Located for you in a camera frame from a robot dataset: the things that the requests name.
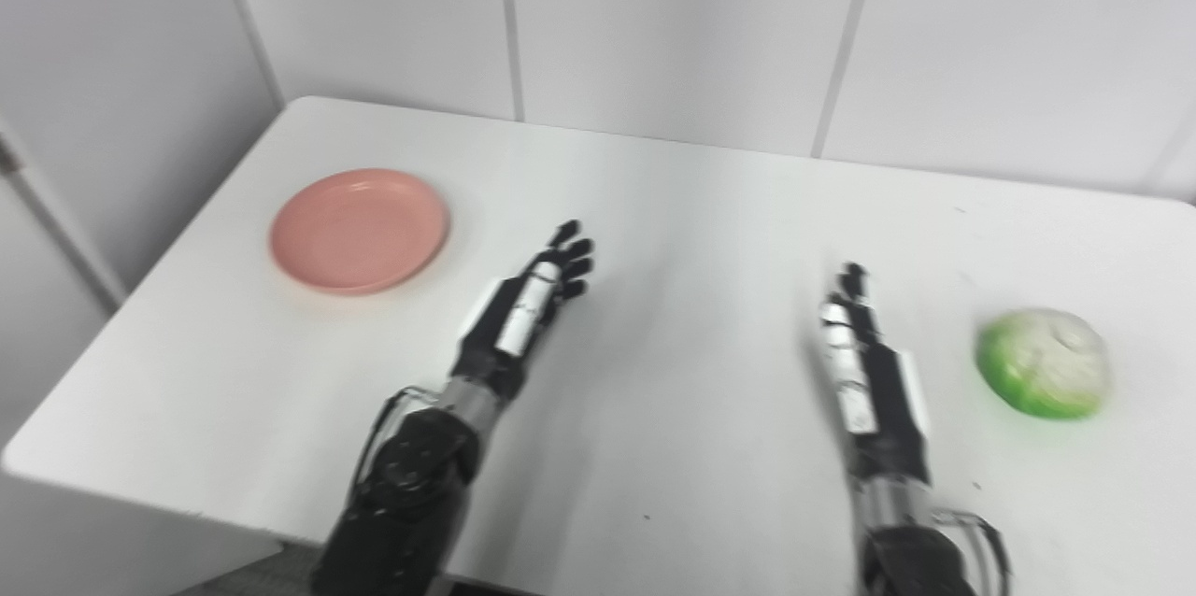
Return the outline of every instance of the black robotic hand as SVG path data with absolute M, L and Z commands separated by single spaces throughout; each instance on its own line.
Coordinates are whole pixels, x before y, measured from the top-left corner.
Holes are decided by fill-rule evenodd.
M 541 335 L 565 302 L 586 292 L 584 276 L 593 269 L 593 242 L 582 238 L 569 243 L 580 231 L 576 220 L 565 223 L 519 274 L 496 286 L 462 339 L 451 376 L 483 382 L 504 402 L 518 395 Z
M 462 339 L 444 391 L 405 388 L 386 401 L 312 572 L 316 596 L 427 591 L 452 546 L 490 431 L 523 388 L 530 354 L 561 305 L 586 291 L 593 243 L 572 242 L 578 233 L 576 220 L 561 225 L 519 274 L 496 286 Z M 405 397 L 429 407 L 395 420 Z
M 864 530 L 860 568 L 867 596 L 975 596 L 959 549 L 940 525 L 971 525 L 989 541 L 1001 594 L 1009 561 L 1001 536 L 966 512 L 932 507 L 928 419 L 915 371 L 884 343 L 867 273 L 849 263 L 822 309 L 822 333 L 844 428 Z

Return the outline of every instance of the cabbage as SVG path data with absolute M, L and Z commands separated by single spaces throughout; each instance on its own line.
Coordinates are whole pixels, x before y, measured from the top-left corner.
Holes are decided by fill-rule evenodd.
M 1051 309 L 1012 311 L 987 324 L 976 365 L 997 395 L 1033 416 L 1090 416 L 1112 388 L 1100 336 L 1080 317 Z

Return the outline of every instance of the plate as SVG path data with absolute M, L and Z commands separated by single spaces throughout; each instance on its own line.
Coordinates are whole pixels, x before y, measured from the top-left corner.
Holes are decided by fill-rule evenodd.
M 366 294 L 422 269 L 440 250 L 448 209 L 431 186 L 390 169 L 316 181 L 279 211 L 270 253 L 292 278 L 338 294 Z

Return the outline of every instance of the table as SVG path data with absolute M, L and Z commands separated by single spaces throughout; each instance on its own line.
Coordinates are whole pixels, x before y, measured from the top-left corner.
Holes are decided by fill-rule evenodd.
M 432 183 L 450 238 L 371 297 L 267 253 L 331 172 Z M 596 239 L 502 418 L 448 571 L 535 594 L 853 592 L 817 347 L 840 263 L 922 371 L 942 504 L 1005 531 L 1020 594 L 1179 594 L 1196 541 L 1196 211 L 323 98 L 291 103 L 4 454 L 20 476 L 321 542 L 385 396 L 439 387 L 460 322 L 560 221 Z M 1085 316 L 1116 394 L 1020 415 L 971 364 L 1011 308 Z

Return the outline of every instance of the robotic forearm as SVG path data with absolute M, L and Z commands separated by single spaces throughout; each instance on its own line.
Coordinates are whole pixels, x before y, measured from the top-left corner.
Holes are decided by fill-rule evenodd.
M 862 584 L 868 596 L 975 596 L 959 549 L 936 528 L 963 516 L 930 507 L 926 464 L 928 420 L 921 389 L 902 355 L 880 340 L 865 285 L 848 264 L 822 309 L 822 333 L 843 422 L 849 469 L 864 528 Z M 1008 560 L 995 529 L 989 539 L 1008 588 Z
M 537 340 L 585 293 L 590 239 L 561 225 L 518 275 L 501 281 L 444 391 L 407 388 L 386 401 L 362 450 L 341 519 L 312 573 L 316 596 L 422 596 L 452 545 L 490 432 L 526 378 Z M 414 397 L 429 405 L 405 415 Z

